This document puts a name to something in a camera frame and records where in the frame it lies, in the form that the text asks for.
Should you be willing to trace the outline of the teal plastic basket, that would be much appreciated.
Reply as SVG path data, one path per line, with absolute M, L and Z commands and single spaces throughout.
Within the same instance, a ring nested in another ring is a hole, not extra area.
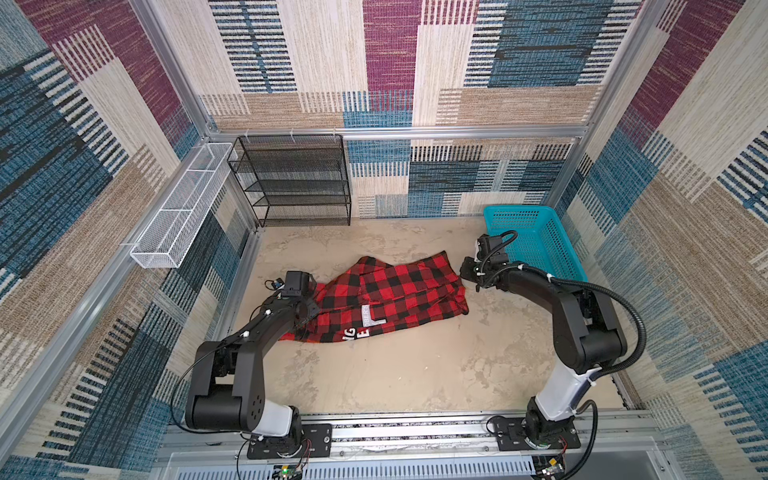
M 487 233 L 514 230 L 518 236 L 506 247 L 510 261 L 522 261 L 557 278 L 588 280 L 556 212 L 546 206 L 493 205 L 483 212 Z

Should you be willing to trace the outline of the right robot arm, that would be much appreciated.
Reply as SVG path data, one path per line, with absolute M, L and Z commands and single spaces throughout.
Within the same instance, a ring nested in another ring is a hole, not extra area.
M 647 328 L 638 310 L 606 287 L 557 278 L 523 262 L 487 267 L 472 257 L 463 260 L 460 276 L 477 290 L 519 295 L 551 314 L 555 366 L 521 421 L 532 449 L 547 448 L 569 432 L 596 380 L 627 369 L 645 351 Z

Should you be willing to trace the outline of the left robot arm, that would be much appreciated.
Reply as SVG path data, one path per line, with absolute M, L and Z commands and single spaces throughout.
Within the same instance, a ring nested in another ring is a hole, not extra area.
M 275 293 L 240 330 L 197 350 L 184 422 L 200 433 L 250 433 L 299 441 L 295 409 L 267 398 L 264 357 L 285 334 L 319 312 L 311 293 Z

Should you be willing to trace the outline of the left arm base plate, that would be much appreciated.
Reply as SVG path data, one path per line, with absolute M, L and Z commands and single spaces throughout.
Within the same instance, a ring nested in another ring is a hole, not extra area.
M 330 423 L 302 424 L 282 437 L 253 434 L 248 443 L 249 460 L 298 460 L 330 456 L 333 427 Z

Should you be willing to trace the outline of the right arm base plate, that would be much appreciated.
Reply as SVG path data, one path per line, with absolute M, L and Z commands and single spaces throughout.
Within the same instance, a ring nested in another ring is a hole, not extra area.
M 485 429 L 500 451 L 562 451 L 582 445 L 572 418 L 552 422 L 494 415 L 486 420 Z

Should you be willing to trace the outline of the aluminium mounting rail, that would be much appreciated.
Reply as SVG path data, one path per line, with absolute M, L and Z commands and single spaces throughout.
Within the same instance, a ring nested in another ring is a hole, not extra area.
M 590 413 L 546 450 L 498 439 L 494 426 L 520 411 L 313 414 L 303 419 L 310 454 L 255 458 L 256 441 L 239 434 L 192 435 L 171 427 L 153 479 L 529 479 L 546 468 L 572 470 L 590 433 L 590 458 L 575 479 L 680 479 L 674 455 L 651 415 Z

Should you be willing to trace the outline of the red black plaid shirt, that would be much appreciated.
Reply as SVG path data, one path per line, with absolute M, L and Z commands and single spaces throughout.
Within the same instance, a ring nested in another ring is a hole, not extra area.
M 338 343 L 416 328 L 469 313 L 447 253 L 391 265 L 363 256 L 314 294 L 319 314 L 284 341 Z

